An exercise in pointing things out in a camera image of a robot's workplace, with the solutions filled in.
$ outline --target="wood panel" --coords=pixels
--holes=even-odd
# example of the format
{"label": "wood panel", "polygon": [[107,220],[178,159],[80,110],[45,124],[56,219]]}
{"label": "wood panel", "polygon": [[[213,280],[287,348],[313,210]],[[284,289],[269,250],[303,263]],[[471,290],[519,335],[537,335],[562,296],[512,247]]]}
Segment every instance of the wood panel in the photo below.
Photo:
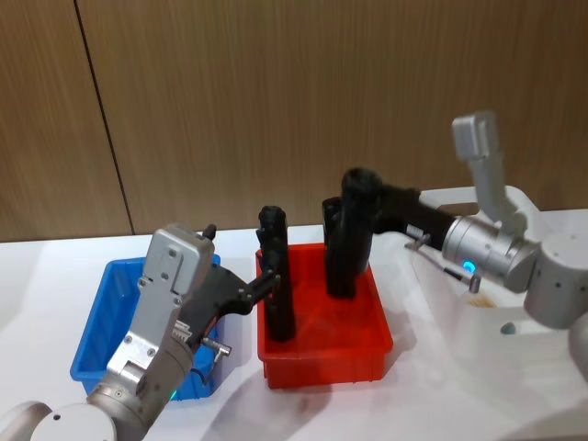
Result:
{"label": "wood panel", "polygon": [[0,2],[0,241],[130,232],[71,0]]}
{"label": "wood panel", "polygon": [[343,171],[469,185],[451,120],[497,111],[508,182],[586,207],[588,2],[80,0],[131,217],[317,222]]}

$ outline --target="tabletop surface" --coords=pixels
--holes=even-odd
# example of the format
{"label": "tabletop surface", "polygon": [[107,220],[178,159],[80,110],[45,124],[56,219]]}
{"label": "tabletop surface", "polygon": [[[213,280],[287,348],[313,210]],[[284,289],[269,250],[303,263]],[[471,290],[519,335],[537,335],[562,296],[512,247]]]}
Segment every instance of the tabletop surface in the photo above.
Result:
{"label": "tabletop surface", "polygon": [[[588,234],[588,210],[543,213],[554,228]],[[290,243],[322,240],[292,227]],[[85,399],[71,380],[85,321],[107,262],[145,256],[150,236],[0,244],[0,414],[28,400],[53,409]],[[588,439],[588,386],[569,359],[505,374],[502,362],[462,366],[447,351],[414,274],[407,239],[374,239],[370,264],[394,349],[382,381],[269,390],[257,358],[255,312],[220,324],[233,354],[204,400],[170,402],[147,440]],[[254,277],[253,230],[219,232],[222,265]]]}

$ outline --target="metal bolt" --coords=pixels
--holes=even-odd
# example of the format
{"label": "metal bolt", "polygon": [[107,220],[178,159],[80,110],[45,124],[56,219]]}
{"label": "metal bolt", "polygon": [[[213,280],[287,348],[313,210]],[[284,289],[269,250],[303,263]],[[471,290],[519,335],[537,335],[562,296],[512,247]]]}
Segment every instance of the metal bolt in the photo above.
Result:
{"label": "metal bolt", "polygon": [[513,322],[508,322],[503,324],[503,327],[500,328],[500,334],[503,335],[513,335],[516,334],[516,326]]}

